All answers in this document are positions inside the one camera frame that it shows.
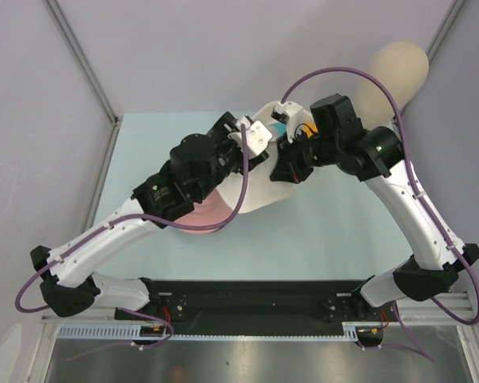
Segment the pink bucket hat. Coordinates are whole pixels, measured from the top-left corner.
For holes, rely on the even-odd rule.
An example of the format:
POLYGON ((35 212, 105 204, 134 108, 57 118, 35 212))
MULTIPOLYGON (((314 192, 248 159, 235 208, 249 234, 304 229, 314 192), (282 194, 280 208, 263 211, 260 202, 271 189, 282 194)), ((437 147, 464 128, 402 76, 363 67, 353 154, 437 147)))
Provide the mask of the pink bucket hat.
POLYGON ((223 201, 219 192, 214 190, 202 203, 195 203, 194 210, 176 220, 176 223, 202 227, 226 220, 232 209, 223 201))

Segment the teal hat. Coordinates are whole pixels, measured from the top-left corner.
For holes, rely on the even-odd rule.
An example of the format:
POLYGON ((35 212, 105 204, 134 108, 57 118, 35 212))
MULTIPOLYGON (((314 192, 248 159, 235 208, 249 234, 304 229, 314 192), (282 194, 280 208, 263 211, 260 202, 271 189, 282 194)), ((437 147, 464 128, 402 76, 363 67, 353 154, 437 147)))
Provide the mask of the teal hat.
POLYGON ((275 139, 279 138, 280 136, 283 136, 286 133, 286 125, 279 122, 270 124, 268 126, 268 129, 270 130, 271 134, 275 139))

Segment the white hat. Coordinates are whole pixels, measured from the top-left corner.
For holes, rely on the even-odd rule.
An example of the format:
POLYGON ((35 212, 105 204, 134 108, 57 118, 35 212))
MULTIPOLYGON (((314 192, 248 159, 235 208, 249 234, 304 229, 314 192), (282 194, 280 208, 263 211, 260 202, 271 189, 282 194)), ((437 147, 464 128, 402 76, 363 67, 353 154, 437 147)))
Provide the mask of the white hat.
MULTIPOLYGON (((247 191, 239 209, 240 214, 247 214, 261 207, 288 199, 295 193, 294 184, 270 180, 270 174, 274 170, 279 156, 274 146, 270 146, 268 149, 269 157, 248 173, 247 191)), ((231 209, 236 207, 242 185, 243 176, 239 173, 231 173, 217 187, 221 199, 231 209)))

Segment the orange hat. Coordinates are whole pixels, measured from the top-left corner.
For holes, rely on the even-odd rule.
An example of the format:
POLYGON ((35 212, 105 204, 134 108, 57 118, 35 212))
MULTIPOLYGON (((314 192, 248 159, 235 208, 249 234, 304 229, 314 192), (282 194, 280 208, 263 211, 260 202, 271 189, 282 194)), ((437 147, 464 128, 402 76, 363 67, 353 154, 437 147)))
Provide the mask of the orange hat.
POLYGON ((310 123, 304 123, 303 127, 302 127, 302 130, 305 132, 307 137, 311 137, 318 132, 316 126, 314 124, 310 124, 310 123))

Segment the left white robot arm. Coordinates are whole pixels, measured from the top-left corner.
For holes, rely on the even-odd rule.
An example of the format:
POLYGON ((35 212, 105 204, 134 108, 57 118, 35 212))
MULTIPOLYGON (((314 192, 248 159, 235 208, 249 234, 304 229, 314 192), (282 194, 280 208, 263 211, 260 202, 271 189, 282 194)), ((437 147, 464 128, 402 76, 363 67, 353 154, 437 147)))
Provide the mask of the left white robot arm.
POLYGON ((66 245, 34 248, 30 257, 42 278, 40 290, 59 317, 80 314, 92 306, 135 311, 150 319, 160 299, 147 278, 110 278, 97 268, 120 251, 165 227, 186 231, 217 231, 240 212, 247 192, 250 160, 268 158, 273 135, 259 120, 237 120, 225 113, 206 134, 193 133, 169 153, 160 171, 133 190, 109 217, 66 245), (242 175, 240 194, 230 215, 204 225, 180 219, 195 210, 232 173, 242 175))

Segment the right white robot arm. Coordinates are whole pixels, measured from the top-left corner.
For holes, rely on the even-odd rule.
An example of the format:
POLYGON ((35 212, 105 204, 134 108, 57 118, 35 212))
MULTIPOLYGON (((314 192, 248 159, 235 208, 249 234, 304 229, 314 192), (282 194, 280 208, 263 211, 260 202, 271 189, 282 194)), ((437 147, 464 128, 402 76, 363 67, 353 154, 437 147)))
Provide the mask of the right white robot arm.
POLYGON ((275 104, 271 117, 285 124, 277 140, 279 158, 270 178, 299 184, 317 167, 335 165, 363 182, 386 206, 413 254, 398 267, 368 278, 353 291, 352 310, 371 320, 381 307, 400 298, 422 302, 445 292, 479 246, 464 243, 446 225, 423 192, 414 192, 402 142, 384 126, 363 128, 348 97, 335 94, 310 110, 293 102, 275 104))

